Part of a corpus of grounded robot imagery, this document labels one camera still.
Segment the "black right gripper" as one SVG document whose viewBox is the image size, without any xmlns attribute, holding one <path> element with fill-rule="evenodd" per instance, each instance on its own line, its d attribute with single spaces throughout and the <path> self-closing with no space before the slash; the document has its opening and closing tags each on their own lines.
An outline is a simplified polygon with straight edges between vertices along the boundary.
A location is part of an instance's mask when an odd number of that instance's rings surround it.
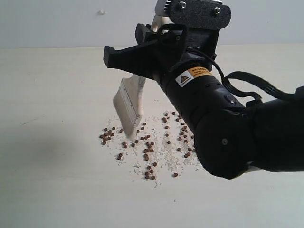
<svg viewBox="0 0 304 228">
<path fill-rule="evenodd" d="M 138 23 L 135 39 L 137 45 L 125 49 L 105 46 L 106 67 L 164 83 L 174 71 L 186 67 L 199 65 L 211 71 L 218 31 L 170 23 L 154 32 L 150 24 Z"/>
</svg>

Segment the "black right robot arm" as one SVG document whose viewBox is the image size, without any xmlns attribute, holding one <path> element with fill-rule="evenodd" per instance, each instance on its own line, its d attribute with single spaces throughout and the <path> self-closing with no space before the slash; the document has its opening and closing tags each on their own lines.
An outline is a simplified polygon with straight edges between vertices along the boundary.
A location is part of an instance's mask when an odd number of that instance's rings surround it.
<svg viewBox="0 0 304 228">
<path fill-rule="evenodd" d="M 137 45 L 106 46 L 104 63 L 157 82 L 194 134 L 196 155 L 210 174 L 233 179 L 254 169 L 304 169 L 304 89 L 283 92 L 247 72 L 217 80 L 218 30 L 166 24 L 136 27 Z"/>
</svg>

